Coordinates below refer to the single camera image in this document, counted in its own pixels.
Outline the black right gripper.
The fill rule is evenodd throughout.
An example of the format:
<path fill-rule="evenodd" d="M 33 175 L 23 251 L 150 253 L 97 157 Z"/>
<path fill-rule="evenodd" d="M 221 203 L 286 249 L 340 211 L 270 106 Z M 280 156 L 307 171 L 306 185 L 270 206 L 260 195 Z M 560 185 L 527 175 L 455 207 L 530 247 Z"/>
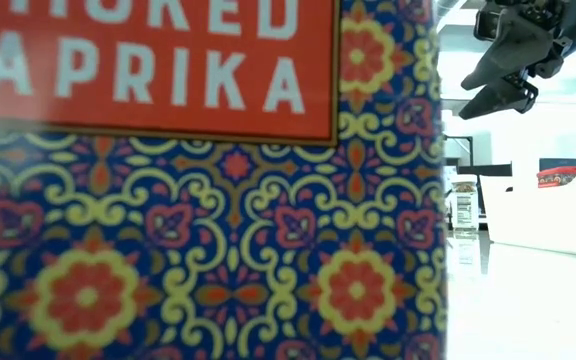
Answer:
<path fill-rule="evenodd" d="M 562 67 L 560 55 L 576 52 L 576 0 L 497 0 L 497 5 L 502 11 L 496 37 L 461 82 L 465 90 L 485 86 L 460 110 L 462 119 L 505 110 L 526 113 L 538 88 L 503 77 L 528 69 L 531 76 L 550 78 Z"/>

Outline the smoked paprika tin red lid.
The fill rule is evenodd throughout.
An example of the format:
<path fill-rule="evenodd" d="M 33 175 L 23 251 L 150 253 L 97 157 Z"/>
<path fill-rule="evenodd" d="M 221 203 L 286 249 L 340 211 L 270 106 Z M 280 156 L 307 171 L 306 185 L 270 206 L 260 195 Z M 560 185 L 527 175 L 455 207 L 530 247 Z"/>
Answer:
<path fill-rule="evenodd" d="M 576 166 L 559 166 L 537 173 L 538 187 L 558 187 L 567 185 L 576 177 Z"/>
<path fill-rule="evenodd" d="M 331 148 L 0 130 L 0 360 L 447 360 L 432 0 L 341 0 Z"/>

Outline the black monitor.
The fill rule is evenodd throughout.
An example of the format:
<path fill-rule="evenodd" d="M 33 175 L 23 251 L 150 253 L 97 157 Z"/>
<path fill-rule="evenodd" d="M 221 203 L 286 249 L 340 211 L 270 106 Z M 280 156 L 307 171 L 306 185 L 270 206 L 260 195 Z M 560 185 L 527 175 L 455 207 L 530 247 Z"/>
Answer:
<path fill-rule="evenodd" d="M 459 166 L 458 173 L 477 176 L 510 177 L 512 175 L 512 166 L 510 164 Z"/>

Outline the dark blue box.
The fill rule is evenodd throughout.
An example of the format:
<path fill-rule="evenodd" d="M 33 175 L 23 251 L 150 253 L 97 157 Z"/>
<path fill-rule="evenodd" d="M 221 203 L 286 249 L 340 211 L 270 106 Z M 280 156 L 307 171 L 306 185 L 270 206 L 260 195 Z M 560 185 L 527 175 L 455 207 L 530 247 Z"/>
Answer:
<path fill-rule="evenodd" d="M 558 167 L 576 167 L 576 158 L 540 158 L 539 171 Z"/>

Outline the bagel seasoning glass jar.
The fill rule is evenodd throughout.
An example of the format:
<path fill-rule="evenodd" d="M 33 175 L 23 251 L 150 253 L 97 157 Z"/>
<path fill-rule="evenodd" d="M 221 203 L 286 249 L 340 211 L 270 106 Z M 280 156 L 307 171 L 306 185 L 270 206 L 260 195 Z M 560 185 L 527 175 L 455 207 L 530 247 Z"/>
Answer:
<path fill-rule="evenodd" d="M 476 175 L 456 174 L 451 178 L 451 220 L 457 230 L 479 228 L 479 197 Z"/>

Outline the white plastic bin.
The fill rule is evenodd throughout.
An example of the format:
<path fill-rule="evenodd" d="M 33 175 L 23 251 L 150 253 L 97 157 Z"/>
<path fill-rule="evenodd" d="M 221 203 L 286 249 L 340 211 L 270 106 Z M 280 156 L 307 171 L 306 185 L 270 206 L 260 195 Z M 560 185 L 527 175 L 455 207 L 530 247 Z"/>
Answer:
<path fill-rule="evenodd" d="M 521 187 L 511 177 L 480 181 L 492 241 L 576 254 L 576 177 L 550 188 Z"/>

